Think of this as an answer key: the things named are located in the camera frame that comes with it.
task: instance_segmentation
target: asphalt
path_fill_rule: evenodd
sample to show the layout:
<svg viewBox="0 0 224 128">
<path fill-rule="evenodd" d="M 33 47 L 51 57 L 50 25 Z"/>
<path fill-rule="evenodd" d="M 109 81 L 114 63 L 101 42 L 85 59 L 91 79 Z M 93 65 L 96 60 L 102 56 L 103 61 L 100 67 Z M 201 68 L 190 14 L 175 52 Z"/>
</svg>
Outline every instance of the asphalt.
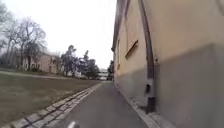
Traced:
<svg viewBox="0 0 224 128">
<path fill-rule="evenodd" d="M 82 100 L 54 128 L 67 128 L 73 121 L 80 128 L 148 128 L 112 83 Z"/>
</svg>

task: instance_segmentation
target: drainpipe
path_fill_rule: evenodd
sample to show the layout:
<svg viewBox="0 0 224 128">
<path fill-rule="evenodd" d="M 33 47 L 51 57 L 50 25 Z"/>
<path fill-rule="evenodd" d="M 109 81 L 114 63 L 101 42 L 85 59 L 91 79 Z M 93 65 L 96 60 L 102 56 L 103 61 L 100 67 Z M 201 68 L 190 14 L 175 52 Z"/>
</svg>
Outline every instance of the drainpipe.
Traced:
<svg viewBox="0 0 224 128">
<path fill-rule="evenodd" d="M 155 88 L 154 88 L 154 59 L 153 59 L 153 51 L 152 51 L 152 43 L 151 43 L 151 37 L 150 37 L 150 31 L 149 31 L 149 24 L 145 12 L 145 6 L 143 3 L 143 0 L 138 0 L 140 12 L 141 12 L 141 19 L 142 19 L 142 25 L 145 35 L 145 42 L 146 42 L 146 60 L 147 60 L 147 78 L 148 78 L 148 84 L 146 84 L 146 89 L 149 91 L 149 97 L 148 97 L 148 104 L 147 104 L 147 110 L 146 113 L 154 112 L 155 111 Z"/>
</svg>

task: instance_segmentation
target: white sky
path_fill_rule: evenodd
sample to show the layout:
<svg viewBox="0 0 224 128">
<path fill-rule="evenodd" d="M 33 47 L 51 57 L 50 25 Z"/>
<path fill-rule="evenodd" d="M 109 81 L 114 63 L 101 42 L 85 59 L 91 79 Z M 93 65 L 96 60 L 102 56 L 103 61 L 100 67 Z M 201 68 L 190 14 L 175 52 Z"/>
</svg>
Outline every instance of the white sky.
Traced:
<svg viewBox="0 0 224 128">
<path fill-rule="evenodd" d="M 50 52 L 70 44 L 76 55 L 96 59 L 100 68 L 112 60 L 116 0 L 2 0 L 16 18 L 31 17 L 45 30 Z"/>
</svg>

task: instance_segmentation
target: cobblestone edging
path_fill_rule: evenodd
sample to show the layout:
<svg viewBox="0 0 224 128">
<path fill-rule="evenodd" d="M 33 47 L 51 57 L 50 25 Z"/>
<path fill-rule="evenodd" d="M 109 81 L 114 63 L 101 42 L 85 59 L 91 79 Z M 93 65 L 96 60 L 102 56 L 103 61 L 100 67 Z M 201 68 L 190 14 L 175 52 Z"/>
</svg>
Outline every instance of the cobblestone edging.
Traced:
<svg viewBox="0 0 224 128">
<path fill-rule="evenodd" d="M 138 105 L 134 101 L 132 101 L 118 85 L 115 85 L 115 87 L 124 96 L 126 101 L 138 113 L 139 117 L 146 123 L 149 128 L 176 128 L 172 123 L 170 123 L 157 113 L 149 113 L 148 115 L 145 114 L 145 112 L 139 109 Z"/>
<path fill-rule="evenodd" d="M 102 84 L 97 84 L 59 102 L 56 102 L 45 109 L 13 121 L 1 128 L 48 128 L 56 125 L 64 119 L 81 100 L 90 95 Z"/>
</svg>

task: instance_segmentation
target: building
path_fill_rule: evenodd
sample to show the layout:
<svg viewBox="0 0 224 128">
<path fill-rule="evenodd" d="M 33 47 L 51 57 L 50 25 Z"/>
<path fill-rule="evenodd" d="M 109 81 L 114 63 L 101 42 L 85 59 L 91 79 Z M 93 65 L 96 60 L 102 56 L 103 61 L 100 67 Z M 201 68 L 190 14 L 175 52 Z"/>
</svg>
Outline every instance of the building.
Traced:
<svg viewBox="0 0 224 128">
<path fill-rule="evenodd" d="M 31 59 L 31 69 L 36 68 L 43 72 L 57 74 L 59 73 L 59 69 L 57 67 L 57 59 L 56 56 L 43 53 L 39 59 L 39 61 L 35 62 Z M 28 60 L 24 58 L 23 67 L 25 70 L 28 69 Z"/>
<path fill-rule="evenodd" d="M 98 73 L 100 80 L 107 80 L 108 78 L 108 72 L 106 69 L 100 69 L 100 72 Z"/>
<path fill-rule="evenodd" d="M 221 128 L 223 45 L 223 0 L 118 0 L 115 84 L 178 128 Z"/>
</svg>

